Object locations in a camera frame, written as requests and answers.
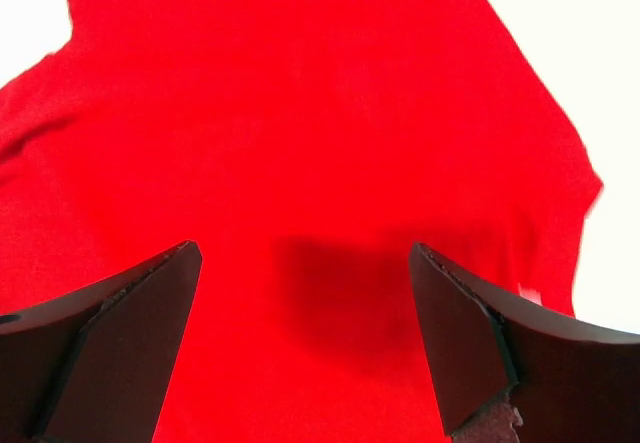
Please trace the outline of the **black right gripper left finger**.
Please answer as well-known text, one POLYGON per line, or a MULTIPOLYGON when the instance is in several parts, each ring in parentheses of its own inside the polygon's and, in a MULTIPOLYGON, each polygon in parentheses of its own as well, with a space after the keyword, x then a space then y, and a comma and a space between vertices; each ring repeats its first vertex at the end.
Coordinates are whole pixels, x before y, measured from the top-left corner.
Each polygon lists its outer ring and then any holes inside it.
POLYGON ((186 241, 2 315, 2 441, 151 441, 201 265, 186 241))

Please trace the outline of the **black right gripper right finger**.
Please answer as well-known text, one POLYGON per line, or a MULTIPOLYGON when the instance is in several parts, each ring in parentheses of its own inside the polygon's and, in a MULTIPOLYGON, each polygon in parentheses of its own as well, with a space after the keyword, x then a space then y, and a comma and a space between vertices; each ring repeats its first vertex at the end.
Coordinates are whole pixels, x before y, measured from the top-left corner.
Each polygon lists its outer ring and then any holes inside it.
POLYGON ((639 338, 546 309, 423 244, 412 290, 454 442, 635 442, 639 338))

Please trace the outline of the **red t shirt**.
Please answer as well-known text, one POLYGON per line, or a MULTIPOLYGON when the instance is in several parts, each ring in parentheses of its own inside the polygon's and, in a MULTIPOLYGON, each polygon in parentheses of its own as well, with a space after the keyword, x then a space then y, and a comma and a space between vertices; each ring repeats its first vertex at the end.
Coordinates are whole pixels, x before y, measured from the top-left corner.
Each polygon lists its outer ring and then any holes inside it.
POLYGON ((181 241, 160 442, 440 442, 414 242, 572 310, 601 190, 487 0, 69 0, 1 91, 1 307, 181 241))

